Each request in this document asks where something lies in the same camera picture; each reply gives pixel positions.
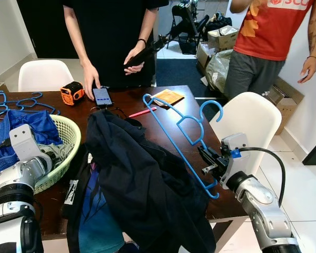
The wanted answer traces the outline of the black-shirt person left hand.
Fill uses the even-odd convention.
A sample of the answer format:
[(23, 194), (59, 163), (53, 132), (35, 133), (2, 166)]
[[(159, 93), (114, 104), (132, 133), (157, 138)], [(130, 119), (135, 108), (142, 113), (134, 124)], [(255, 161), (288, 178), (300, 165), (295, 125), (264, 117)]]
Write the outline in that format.
[[(137, 41), (136, 46), (127, 54), (127, 57), (124, 61), (124, 64), (127, 64), (131, 58), (135, 57), (139, 52), (141, 52), (145, 48), (145, 43), (143, 41)], [(124, 72), (126, 72), (126, 75), (135, 74), (137, 72), (140, 72), (144, 67), (144, 62), (137, 66), (131, 66), (126, 69), (124, 69)]]

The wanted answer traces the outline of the red-shirt person left hand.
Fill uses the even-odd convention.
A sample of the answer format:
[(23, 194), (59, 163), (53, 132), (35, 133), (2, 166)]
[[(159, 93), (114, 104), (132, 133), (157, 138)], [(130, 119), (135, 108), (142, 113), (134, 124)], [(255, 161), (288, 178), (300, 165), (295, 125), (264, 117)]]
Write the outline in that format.
[(310, 80), (314, 73), (316, 72), (316, 57), (310, 56), (307, 57), (305, 62), (303, 63), (303, 68), (300, 73), (300, 79), (298, 83), (305, 83)]

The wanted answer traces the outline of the black-shirt person right hand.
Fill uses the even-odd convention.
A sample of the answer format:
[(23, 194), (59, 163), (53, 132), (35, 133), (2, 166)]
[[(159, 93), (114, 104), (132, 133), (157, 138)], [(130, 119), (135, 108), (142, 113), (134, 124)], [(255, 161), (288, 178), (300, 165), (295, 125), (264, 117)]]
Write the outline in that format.
[(93, 100), (95, 99), (93, 89), (100, 89), (101, 87), (100, 75), (88, 60), (81, 61), (81, 66), (84, 72), (84, 93), (90, 100)]

